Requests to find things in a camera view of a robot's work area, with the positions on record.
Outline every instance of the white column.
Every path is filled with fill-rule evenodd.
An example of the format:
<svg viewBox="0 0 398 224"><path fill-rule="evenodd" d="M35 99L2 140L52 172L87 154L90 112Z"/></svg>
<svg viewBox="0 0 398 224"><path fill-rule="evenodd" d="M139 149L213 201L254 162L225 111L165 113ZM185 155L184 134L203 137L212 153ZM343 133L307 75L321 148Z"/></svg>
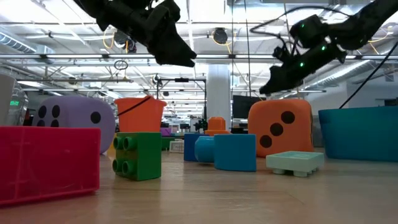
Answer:
<svg viewBox="0 0 398 224"><path fill-rule="evenodd" d="M207 118L223 117L231 127L231 78L229 65L209 65L207 74Z"/></svg>

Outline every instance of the lego stud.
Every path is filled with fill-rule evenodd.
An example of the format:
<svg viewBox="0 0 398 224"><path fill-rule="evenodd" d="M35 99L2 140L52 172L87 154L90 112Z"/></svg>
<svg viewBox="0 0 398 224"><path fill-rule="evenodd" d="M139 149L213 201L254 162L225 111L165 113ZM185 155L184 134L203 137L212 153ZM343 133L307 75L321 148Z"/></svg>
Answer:
<svg viewBox="0 0 398 224"><path fill-rule="evenodd" d="M116 150L121 150L123 149L123 138L122 137L116 137L113 139L113 147Z"/></svg>
<svg viewBox="0 0 398 224"><path fill-rule="evenodd" d="M123 175L132 176L134 175L134 163L133 161L123 162Z"/></svg>
<svg viewBox="0 0 398 224"><path fill-rule="evenodd" d="M112 169L114 172L122 172L123 169L123 161L115 159L112 162Z"/></svg>
<svg viewBox="0 0 398 224"><path fill-rule="evenodd" d="M136 148L136 141L131 137L125 137L123 140L123 148L126 151L131 151Z"/></svg>

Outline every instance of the purple toy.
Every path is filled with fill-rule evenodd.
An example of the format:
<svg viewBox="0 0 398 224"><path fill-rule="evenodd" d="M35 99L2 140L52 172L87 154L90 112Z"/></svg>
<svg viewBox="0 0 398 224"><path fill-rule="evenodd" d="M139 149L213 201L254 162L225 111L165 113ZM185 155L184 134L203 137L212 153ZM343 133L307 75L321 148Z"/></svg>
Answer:
<svg viewBox="0 0 398 224"><path fill-rule="evenodd" d="M116 127L110 105L101 100L82 96L52 96L46 99L36 111L32 125L100 128L101 154L111 145Z"/></svg>
<svg viewBox="0 0 398 224"><path fill-rule="evenodd" d="M171 136L172 128L160 128L160 133L162 133L162 136Z"/></svg>

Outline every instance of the orange bucket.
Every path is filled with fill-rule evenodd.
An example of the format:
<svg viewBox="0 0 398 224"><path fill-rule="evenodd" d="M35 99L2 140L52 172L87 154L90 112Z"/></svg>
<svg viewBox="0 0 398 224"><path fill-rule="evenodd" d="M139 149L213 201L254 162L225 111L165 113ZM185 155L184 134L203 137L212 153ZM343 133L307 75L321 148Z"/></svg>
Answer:
<svg viewBox="0 0 398 224"><path fill-rule="evenodd" d="M160 132L166 102L151 96L115 100L120 132Z"/></svg>

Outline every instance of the bucket handle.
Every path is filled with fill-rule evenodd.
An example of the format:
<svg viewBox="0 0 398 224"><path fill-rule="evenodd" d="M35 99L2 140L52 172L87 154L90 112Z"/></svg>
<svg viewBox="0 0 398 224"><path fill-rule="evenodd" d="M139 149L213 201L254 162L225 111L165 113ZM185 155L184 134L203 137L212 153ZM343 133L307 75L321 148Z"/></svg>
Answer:
<svg viewBox="0 0 398 224"><path fill-rule="evenodd" d="M137 103L136 105L130 107L129 109L127 109L127 110L125 110L125 111L119 113L118 116L121 116L121 115L123 115L123 114L125 114L125 113L127 113L127 112L130 112L131 110L137 108L138 106L142 105L143 103L147 102L148 100L150 100L150 96L146 96L141 102L139 102L139 103Z"/></svg>

